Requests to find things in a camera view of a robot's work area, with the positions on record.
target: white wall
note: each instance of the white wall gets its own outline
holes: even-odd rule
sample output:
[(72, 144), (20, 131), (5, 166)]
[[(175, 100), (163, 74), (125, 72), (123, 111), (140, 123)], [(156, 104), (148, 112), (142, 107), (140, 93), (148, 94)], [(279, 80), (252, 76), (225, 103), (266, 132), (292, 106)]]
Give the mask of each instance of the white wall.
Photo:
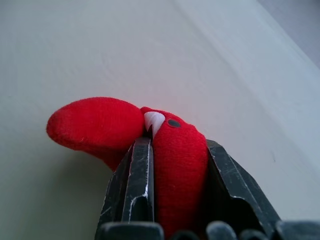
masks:
[(45, 132), (56, 109), (92, 96), (181, 116), (281, 217), (320, 217), (319, 70), (254, 1), (197, 2), (0, 3), (1, 239), (93, 239), (111, 172)]

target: red fabric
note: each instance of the red fabric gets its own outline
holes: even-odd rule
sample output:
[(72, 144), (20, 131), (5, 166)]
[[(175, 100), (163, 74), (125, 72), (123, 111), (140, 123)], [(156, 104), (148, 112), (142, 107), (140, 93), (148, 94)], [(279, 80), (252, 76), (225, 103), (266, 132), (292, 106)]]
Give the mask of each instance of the red fabric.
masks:
[[(205, 221), (206, 139), (195, 126), (171, 113), (148, 107), (141, 111), (165, 116), (152, 142), (157, 220), (166, 237), (181, 229), (199, 231)], [(169, 119), (178, 121), (180, 127), (170, 126)]]
[(114, 171), (130, 145), (142, 136), (144, 116), (128, 102), (93, 97), (56, 111), (46, 131), (58, 144), (92, 154)]
[[(181, 118), (109, 97), (73, 102), (56, 111), (48, 135), (65, 147), (102, 159), (115, 170), (130, 145), (144, 132), (144, 113), (159, 112), (165, 121), (153, 139), (157, 221), (166, 237), (203, 227), (208, 151), (205, 137)], [(168, 120), (180, 123), (173, 127)]]

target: plush head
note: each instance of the plush head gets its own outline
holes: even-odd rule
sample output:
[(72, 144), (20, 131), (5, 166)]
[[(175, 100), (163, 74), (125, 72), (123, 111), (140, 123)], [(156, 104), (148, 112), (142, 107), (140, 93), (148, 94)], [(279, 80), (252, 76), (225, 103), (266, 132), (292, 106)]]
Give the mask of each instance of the plush head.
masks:
[(204, 224), (208, 150), (205, 137), (172, 113), (94, 97), (56, 111), (47, 124), (58, 144), (103, 160), (113, 171), (130, 145), (152, 136), (157, 221), (165, 235)]

